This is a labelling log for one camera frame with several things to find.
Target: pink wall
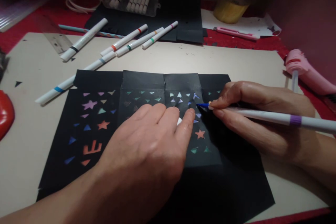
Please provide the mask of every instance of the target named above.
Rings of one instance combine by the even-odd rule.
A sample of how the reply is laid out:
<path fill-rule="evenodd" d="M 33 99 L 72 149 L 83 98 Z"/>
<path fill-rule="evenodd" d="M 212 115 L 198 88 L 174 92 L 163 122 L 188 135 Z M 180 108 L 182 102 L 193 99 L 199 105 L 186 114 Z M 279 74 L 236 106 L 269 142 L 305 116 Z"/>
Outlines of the pink wall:
<path fill-rule="evenodd" d="M 289 50 L 299 48 L 310 64 L 336 84 L 336 0 L 275 0 L 269 13 Z"/>

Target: ruler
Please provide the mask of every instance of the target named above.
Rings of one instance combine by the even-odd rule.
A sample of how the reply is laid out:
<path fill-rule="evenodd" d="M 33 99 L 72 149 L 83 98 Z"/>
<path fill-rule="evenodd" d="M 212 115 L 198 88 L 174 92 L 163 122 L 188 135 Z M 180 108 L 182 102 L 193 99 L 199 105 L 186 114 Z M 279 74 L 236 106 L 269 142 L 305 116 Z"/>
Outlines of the ruler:
<path fill-rule="evenodd" d="M 34 21 L 58 54 L 64 53 L 72 46 L 71 41 L 48 16 L 39 15 Z"/>

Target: right hand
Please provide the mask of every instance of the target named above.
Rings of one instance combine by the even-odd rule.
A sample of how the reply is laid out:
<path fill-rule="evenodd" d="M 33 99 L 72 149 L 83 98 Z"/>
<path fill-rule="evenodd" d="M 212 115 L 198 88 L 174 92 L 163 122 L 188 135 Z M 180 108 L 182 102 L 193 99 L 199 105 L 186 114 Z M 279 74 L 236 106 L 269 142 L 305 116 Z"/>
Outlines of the right hand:
<path fill-rule="evenodd" d="M 309 163 L 319 150 L 315 131 L 250 120 L 226 110 L 239 101 L 263 111 L 315 117 L 315 109 L 306 96 L 279 87 L 254 82 L 229 82 L 220 97 L 211 103 L 213 113 L 233 132 L 254 145 L 261 153 L 278 160 L 301 165 Z"/>

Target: black cardstock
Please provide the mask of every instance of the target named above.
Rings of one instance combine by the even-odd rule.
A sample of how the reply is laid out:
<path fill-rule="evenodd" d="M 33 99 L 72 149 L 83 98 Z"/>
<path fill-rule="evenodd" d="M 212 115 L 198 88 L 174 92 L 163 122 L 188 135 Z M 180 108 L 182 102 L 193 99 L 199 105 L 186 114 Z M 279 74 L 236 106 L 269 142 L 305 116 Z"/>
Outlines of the black cardstock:
<path fill-rule="evenodd" d="M 217 99 L 229 81 L 228 75 L 78 70 L 74 81 L 77 89 L 68 93 L 37 200 L 62 189 L 92 168 L 118 125 L 132 116 L 135 107 L 163 103 L 178 107 L 181 118 L 190 107 L 199 117 L 195 117 L 198 122 L 193 125 L 181 179 L 150 223 L 244 223 L 266 210 L 274 204 L 274 199 L 258 151 L 227 129 L 211 111 L 196 107 L 196 103 Z M 97 104 L 93 109 L 83 110 L 82 104 L 89 100 Z M 110 124 L 107 129 L 98 130 L 97 124 L 103 120 Z M 86 125 L 90 131 L 83 131 Z M 199 130 L 205 132 L 204 138 L 195 134 Z M 76 141 L 69 144 L 70 137 Z M 95 149 L 98 143 L 102 144 L 101 151 L 84 155 L 83 146 L 91 149 L 93 140 L 97 141 Z M 68 164 L 64 162 L 73 156 Z"/>

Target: pink star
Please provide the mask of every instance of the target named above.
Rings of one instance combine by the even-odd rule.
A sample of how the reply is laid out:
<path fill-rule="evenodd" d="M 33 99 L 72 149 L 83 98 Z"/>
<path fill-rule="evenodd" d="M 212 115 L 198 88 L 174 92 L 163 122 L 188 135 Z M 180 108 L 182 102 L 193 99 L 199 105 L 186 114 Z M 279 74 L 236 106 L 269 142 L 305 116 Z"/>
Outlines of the pink star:
<path fill-rule="evenodd" d="M 96 105 L 96 104 L 97 104 L 96 101 L 95 101 L 95 102 L 92 102 L 92 101 L 90 100 L 88 103 L 86 103 L 86 104 L 82 104 L 82 106 L 84 106 L 84 110 L 87 110 L 88 108 L 93 109 L 93 106 Z"/>

